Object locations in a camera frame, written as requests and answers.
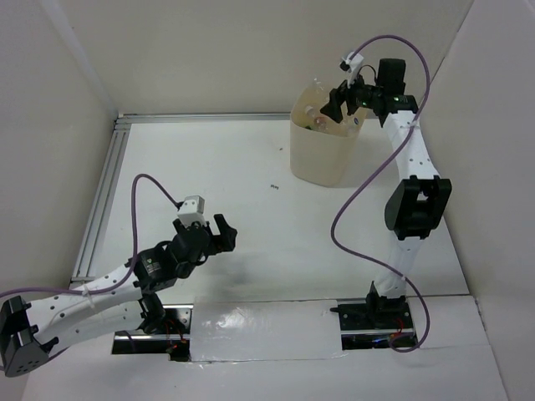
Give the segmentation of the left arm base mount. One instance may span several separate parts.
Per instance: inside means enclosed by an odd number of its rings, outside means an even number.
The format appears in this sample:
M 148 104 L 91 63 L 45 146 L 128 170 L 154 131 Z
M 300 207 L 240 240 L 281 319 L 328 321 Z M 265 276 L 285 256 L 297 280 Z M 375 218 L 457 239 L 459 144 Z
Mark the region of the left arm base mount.
M 169 361 L 187 363 L 191 361 L 191 320 L 192 304 L 165 305 L 166 317 L 163 323 L 152 333 L 142 330 L 116 332 L 111 354 L 126 355 L 160 355 Z

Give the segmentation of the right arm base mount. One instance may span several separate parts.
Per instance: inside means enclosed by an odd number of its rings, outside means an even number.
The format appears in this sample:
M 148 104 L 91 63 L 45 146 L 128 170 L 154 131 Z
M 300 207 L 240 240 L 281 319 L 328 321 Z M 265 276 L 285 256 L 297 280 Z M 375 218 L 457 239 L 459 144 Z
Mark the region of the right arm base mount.
M 338 316 L 344 351 L 386 349 L 391 344 L 404 350 L 418 342 L 406 297 L 381 297 L 374 283 L 364 300 L 338 302 L 329 310 Z

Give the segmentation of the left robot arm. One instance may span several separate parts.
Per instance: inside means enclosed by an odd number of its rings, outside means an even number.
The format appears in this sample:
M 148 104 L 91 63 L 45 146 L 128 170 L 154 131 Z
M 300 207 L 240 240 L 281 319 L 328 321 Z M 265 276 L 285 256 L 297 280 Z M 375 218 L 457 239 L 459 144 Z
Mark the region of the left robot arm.
M 32 372 L 76 343 L 109 332 L 158 332 L 165 309 L 157 294 L 187 279 L 208 257 L 235 249 L 237 230 L 221 214 L 219 230 L 174 221 L 175 236 L 141 251 L 107 275 L 70 294 L 25 301 L 16 295 L 1 307 L 1 369 L 8 378 Z

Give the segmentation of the red cap sauce bottle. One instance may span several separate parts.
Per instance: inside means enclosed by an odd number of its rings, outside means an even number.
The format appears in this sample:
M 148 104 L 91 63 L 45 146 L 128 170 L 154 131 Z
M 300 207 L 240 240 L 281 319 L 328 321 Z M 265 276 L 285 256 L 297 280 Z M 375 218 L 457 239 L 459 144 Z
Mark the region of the red cap sauce bottle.
M 329 132 L 329 122 L 325 117 L 316 117 L 313 119 L 313 128 L 322 133 Z

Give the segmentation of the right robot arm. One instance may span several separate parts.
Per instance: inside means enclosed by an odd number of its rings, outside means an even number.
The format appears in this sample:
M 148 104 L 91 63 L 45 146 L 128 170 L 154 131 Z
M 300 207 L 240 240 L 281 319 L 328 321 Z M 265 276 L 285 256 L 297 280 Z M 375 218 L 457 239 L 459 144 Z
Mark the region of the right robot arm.
M 330 91 L 320 111 L 339 123 L 344 110 L 349 115 L 371 110 L 395 152 L 400 182 L 385 204 L 385 225 L 393 238 L 387 271 L 372 281 L 364 304 L 335 310 L 351 327 L 386 329 L 408 320 L 406 277 L 424 240 L 441 222 L 452 184 L 440 176 L 428 155 L 417 115 L 420 108 L 415 97 L 405 93 L 405 61 L 382 58 L 373 84 L 364 81 L 362 67 L 360 55 L 341 63 L 349 78 Z

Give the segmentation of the clear bottle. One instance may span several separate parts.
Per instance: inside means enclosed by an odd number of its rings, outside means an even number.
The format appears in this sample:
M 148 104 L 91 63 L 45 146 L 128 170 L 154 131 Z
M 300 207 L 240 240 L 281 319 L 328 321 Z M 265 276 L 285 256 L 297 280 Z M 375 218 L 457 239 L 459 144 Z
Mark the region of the clear bottle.
M 341 131 L 340 123 L 337 124 L 334 121 L 332 121 L 329 117 L 327 117 L 327 116 L 325 116 L 325 115 L 320 113 L 320 109 L 324 105 L 326 105 L 328 100 L 329 100 L 330 88 L 326 87 L 320 80 L 314 79 L 313 82 L 309 85 L 308 89 L 310 90 L 310 93 L 309 93 L 310 97 L 309 97 L 308 100 L 305 101 L 304 108 L 307 105 L 311 105 L 318 111 L 319 116 L 325 117 L 328 120 L 328 122 L 329 122 L 329 132 L 328 133 L 324 133 L 324 134 L 344 137 L 344 135 L 342 134 L 342 131 Z M 343 115 L 344 115 L 343 120 L 347 119 L 347 117 L 346 117 L 346 108 L 345 108 L 344 104 L 342 106 L 342 112 L 343 112 Z M 310 121 L 308 120 L 308 117 L 307 117 L 307 125 L 311 125 L 313 127 L 313 124 L 310 124 Z
M 360 117 L 349 116 L 340 123 L 342 134 L 345 137 L 356 137 L 361 129 L 363 120 Z
M 311 105 L 307 105 L 304 108 L 304 113 L 307 115 L 310 124 L 318 124 L 319 114 L 318 111 Z

